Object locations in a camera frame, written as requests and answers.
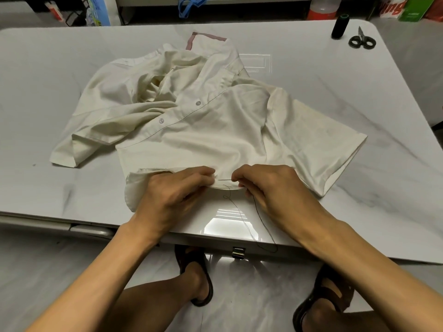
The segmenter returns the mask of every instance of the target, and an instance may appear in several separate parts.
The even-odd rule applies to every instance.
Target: black thread spool
[[[349,23],[349,15],[343,14],[340,15],[335,21],[335,26],[332,29],[331,38],[340,39],[345,33],[346,27]]]

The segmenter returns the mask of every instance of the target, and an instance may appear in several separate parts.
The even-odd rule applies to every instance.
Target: plastic bottle
[[[308,20],[333,20],[341,0],[312,0]]]

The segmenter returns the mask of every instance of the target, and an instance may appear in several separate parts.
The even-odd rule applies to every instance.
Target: green box
[[[433,2],[434,0],[408,0],[399,21],[419,21]]]

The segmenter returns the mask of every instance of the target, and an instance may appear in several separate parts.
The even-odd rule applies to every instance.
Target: scissors
[[[358,27],[358,36],[352,36],[348,44],[354,49],[363,46],[365,49],[371,50],[375,48],[377,42],[372,37],[365,36],[361,27]]]

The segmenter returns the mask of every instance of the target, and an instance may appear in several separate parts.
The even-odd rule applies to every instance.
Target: person's left hand
[[[213,168],[199,166],[151,176],[128,223],[134,233],[144,240],[158,241],[195,205],[207,186],[214,183],[214,172]]]

